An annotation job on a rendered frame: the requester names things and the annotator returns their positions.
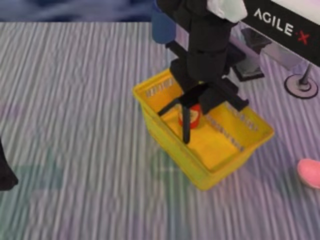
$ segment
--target yellow basket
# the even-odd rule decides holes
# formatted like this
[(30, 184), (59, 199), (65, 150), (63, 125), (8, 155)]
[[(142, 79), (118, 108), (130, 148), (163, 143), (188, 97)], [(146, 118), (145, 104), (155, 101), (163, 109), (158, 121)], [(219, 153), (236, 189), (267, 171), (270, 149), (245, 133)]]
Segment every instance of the yellow basket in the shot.
[(274, 135), (274, 130), (249, 107), (238, 112), (225, 102), (201, 116), (186, 145), (178, 108), (162, 117), (157, 114), (181, 94), (168, 69), (133, 88), (150, 135), (201, 190), (210, 189), (243, 165)]

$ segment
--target table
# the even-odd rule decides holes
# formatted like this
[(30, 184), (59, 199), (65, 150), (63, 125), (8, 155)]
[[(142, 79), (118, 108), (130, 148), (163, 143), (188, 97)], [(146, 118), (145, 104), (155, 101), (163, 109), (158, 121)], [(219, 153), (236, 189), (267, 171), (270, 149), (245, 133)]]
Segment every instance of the table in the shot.
[[(320, 67), (320, 2), (317, 0), (244, 0), (251, 28), (284, 48)], [(310, 99), (318, 94), (317, 84), (306, 74), (292, 75), (284, 83), (291, 95)]]

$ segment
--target round metal stand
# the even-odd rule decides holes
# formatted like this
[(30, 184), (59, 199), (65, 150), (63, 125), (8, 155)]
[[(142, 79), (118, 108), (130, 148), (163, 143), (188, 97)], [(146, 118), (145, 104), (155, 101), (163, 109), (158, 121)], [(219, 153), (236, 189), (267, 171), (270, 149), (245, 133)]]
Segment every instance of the round metal stand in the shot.
[(299, 99), (312, 99), (318, 95), (319, 88), (314, 80), (310, 78), (312, 65), (309, 64), (304, 75), (295, 74), (289, 76), (285, 82), (285, 90), (293, 97)]

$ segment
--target agile x logo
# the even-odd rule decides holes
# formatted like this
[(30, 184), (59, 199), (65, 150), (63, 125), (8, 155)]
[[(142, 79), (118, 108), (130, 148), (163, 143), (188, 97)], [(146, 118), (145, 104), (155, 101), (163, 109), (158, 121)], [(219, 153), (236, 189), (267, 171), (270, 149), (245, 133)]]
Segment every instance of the agile x logo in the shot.
[(308, 39), (310, 37), (310, 34), (305, 34), (302, 30), (300, 30), (299, 32), (295, 32), (295, 27), (289, 22), (283, 23), (281, 18), (272, 15), (270, 12), (267, 11), (262, 12), (260, 8), (256, 10), (253, 16), (259, 18), (261, 21), (271, 25), (273, 28), (277, 29), (278, 31), (284, 33), (289, 37), (296, 35), (298, 37), (298, 42), (302, 42), (306, 46), (308, 45)]

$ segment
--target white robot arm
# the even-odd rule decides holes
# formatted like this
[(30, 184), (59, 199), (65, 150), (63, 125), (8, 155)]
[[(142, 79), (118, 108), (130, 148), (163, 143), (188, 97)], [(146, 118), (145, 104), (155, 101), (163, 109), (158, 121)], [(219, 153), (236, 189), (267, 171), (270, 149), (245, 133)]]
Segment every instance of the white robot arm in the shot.
[(221, 19), (237, 23), (248, 15), (243, 0), (207, 0), (207, 10)]

